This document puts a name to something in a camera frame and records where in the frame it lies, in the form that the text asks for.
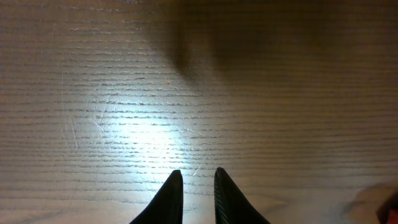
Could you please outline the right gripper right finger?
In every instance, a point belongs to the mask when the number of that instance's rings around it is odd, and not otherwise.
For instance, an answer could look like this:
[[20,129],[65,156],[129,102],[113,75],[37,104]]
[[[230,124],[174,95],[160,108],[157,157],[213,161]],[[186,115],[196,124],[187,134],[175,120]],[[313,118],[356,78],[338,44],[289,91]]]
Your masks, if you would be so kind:
[[215,172],[214,198],[216,224],[271,224],[249,203],[222,167]]

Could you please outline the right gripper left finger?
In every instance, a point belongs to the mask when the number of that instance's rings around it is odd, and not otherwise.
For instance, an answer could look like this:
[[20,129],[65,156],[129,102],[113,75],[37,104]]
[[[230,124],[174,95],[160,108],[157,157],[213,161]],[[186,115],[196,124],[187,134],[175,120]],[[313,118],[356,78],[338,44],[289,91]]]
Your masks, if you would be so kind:
[[173,170],[148,206],[130,224],[182,224],[183,179]]

